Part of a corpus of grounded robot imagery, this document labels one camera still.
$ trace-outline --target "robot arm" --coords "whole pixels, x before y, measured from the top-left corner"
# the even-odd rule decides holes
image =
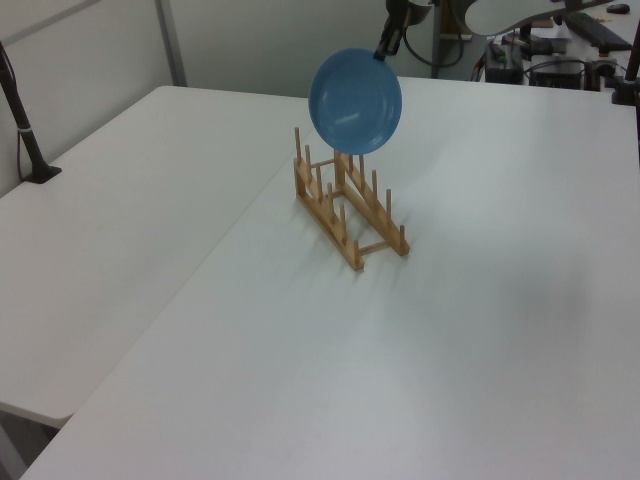
[[[541,18],[582,10],[611,0],[449,0],[455,20],[478,35],[497,35]],[[406,29],[422,22],[433,6],[386,0],[389,17],[374,54],[378,60],[398,53]]]

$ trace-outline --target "wooden peg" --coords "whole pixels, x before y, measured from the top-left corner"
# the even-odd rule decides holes
[[[378,172],[371,171],[371,186],[373,187],[373,196],[378,198]]]
[[[387,189],[387,225],[391,223],[391,189]]]
[[[333,185],[331,185],[331,182],[327,184],[327,197],[329,198],[331,209],[333,209]]]
[[[344,203],[340,204],[340,223],[342,224],[342,244],[347,243],[347,217],[344,212]]]
[[[302,152],[300,151],[300,129],[296,127],[296,158],[302,160]]]
[[[316,167],[316,181],[318,182],[318,196],[319,200],[322,201],[322,197],[324,193],[322,193],[322,172],[320,171],[320,167]]]
[[[360,192],[364,192],[364,186],[366,185],[364,180],[364,156],[358,155],[358,160],[360,163]]]

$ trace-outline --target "plate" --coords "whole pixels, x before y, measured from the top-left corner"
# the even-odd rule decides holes
[[[384,145],[401,112],[398,77],[369,50],[349,48],[333,54],[311,83],[313,125],[327,144],[349,155],[364,155]]]

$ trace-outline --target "electronic equipment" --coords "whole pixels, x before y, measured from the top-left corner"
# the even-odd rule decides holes
[[[620,38],[595,18],[582,12],[563,15],[564,22],[571,30],[598,48],[600,55],[609,52],[631,50],[631,44]]]
[[[485,80],[487,83],[522,84],[522,57],[520,47],[487,45],[485,50]]]
[[[529,85],[580,90],[583,65],[577,58],[538,55],[531,60]]]

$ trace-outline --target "floor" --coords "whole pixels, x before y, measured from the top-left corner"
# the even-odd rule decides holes
[[[0,413],[0,480],[18,480],[56,433],[54,428]]]

